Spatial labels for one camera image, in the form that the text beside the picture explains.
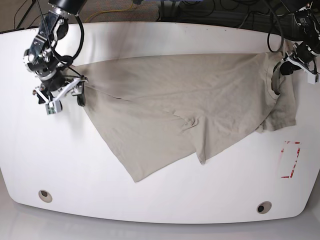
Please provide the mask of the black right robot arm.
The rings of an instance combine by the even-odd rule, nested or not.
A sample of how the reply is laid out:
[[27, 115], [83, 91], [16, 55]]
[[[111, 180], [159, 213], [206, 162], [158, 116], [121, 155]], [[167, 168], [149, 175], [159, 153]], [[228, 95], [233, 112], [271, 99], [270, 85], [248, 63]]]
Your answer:
[[[41, 14], [41, 23], [30, 48], [24, 52], [23, 60], [27, 70], [40, 80], [40, 86], [33, 90], [39, 104], [45, 104], [49, 112], [62, 110], [60, 99], [67, 93], [77, 97], [77, 104], [85, 106], [85, 82], [87, 77], [72, 68], [79, 56], [85, 31], [79, 13], [86, 4], [84, 0], [50, 0], [52, 9], [46, 15]], [[80, 28], [80, 40], [73, 56], [60, 55], [56, 51], [58, 41], [69, 30], [69, 18], [75, 17]]]

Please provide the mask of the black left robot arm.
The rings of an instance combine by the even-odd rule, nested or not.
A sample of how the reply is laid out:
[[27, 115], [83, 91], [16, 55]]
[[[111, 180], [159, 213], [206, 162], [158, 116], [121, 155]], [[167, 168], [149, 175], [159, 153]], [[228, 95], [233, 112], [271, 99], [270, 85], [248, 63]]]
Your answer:
[[271, 6], [270, 1], [265, 0], [264, 4], [269, 8], [270, 29], [267, 40], [270, 39], [271, 32], [277, 30], [280, 37], [280, 47], [282, 49], [285, 36], [281, 19], [291, 14], [294, 23], [298, 27], [299, 36], [291, 39], [295, 43], [293, 50], [286, 53], [280, 66], [280, 73], [283, 76], [293, 74], [298, 70], [303, 70], [318, 81], [320, 73], [318, 72], [316, 58], [320, 55], [320, 2], [318, 0], [282, 0], [280, 4], [287, 9], [287, 13], [282, 16], [276, 14], [277, 8]]

